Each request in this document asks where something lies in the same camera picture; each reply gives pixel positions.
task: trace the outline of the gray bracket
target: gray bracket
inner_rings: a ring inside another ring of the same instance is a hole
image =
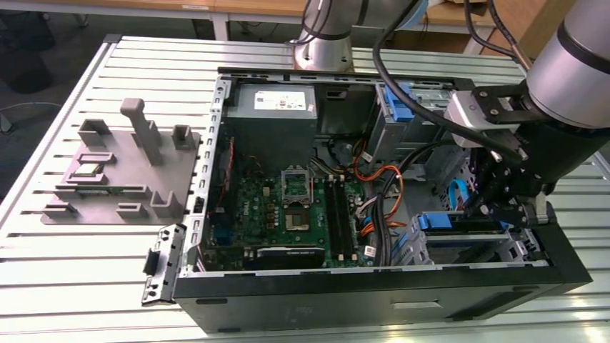
[[[144,273],[148,275],[142,295],[142,306],[175,304],[172,299],[179,275],[182,245],[186,227],[175,224],[159,230],[155,247],[148,251]]]
[[[123,100],[122,114],[132,122],[138,143],[144,149],[151,165],[163,164],[162,152],[159,151],[159,130],[155,122],[150,123],[144,118],[144,100],[134,98]]]

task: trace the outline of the aluminum slotted table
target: aluminum slotted table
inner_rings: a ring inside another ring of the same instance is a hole
[[[395,74],[466,77],[478,85],[517,83],[524,77],[514,63],[497,57],[405,51],[387,51],[383,57]],[[355,49],[354,61],[358,72],[375,72],[370,50]],[[83,120],[100,118],[111,128],[128,129],[130,122],[119,113],[126,97],[147,101],[147,116],[160,130],[187,124],[206,141],[219,66],[289,69],[291,50],[279,44],[144,37],[122,37],[102,45],[0,206],[0,341],[140,342],[207,337],[178,306],[140,307],[144,256],[160,226],[44,225],[40,210],[82,143],[76,131]],[[590,158],[561,180],[550,198],[594,279],[569,294],[537,299],[483,322],[225,334],[207,339],[606,342],[606,166],[598,155]]]

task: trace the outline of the ram slot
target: ram slot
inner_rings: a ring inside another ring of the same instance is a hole
[[[335,206],[335,187],[334,180],[325,181],[325,200],[326,200],[326,222],[329,225],[329,236],[331,238],[331,255],[338,258],[342,255],[342,234]]]
[[[349,260],[354,254],[354,236],[351,234],[347,195],[345,194],[343,182],[335,184],[335,208],[339,233],[342,236],[343,257]]]

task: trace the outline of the power supply label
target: power supply label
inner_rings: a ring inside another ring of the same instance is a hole
[[[303,91],[258,91],[255,109],[307,111]]]

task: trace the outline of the silver robot arm segment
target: silver robot arm segment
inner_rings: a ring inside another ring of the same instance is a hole
[[[415,15],[425,0],[405,22]],[[347,71],[351,60],[351,28],[386,27],[394,14],[413,3],[406,0],[311,0],[306,8],[303,31],[295,45],[295,67],[303,70]]]

